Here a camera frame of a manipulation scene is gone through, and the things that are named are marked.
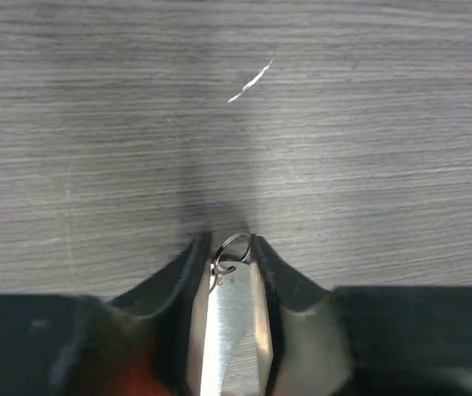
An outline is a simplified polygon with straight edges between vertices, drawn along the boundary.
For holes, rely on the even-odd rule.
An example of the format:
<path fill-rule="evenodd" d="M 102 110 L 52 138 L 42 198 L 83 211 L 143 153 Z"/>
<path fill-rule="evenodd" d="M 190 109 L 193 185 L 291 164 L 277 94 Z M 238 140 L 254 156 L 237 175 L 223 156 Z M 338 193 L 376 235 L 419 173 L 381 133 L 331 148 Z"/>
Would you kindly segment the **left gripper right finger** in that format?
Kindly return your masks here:
<path fill-rule="evenodd" d="M 252 236 L 263 395 L 472 395 L 472 286 L 325 290 Z"/>

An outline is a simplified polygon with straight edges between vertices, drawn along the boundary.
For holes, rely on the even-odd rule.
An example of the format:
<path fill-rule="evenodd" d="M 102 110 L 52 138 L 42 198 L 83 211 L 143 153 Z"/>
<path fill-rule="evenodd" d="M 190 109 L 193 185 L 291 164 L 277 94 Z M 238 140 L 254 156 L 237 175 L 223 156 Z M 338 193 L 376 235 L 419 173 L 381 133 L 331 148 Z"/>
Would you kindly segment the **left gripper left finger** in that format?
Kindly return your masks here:
<path fill-rule="evenodd" d="M 0 294 L 0 395 L 197 395 L 210 233 L 112 300 Z"/>

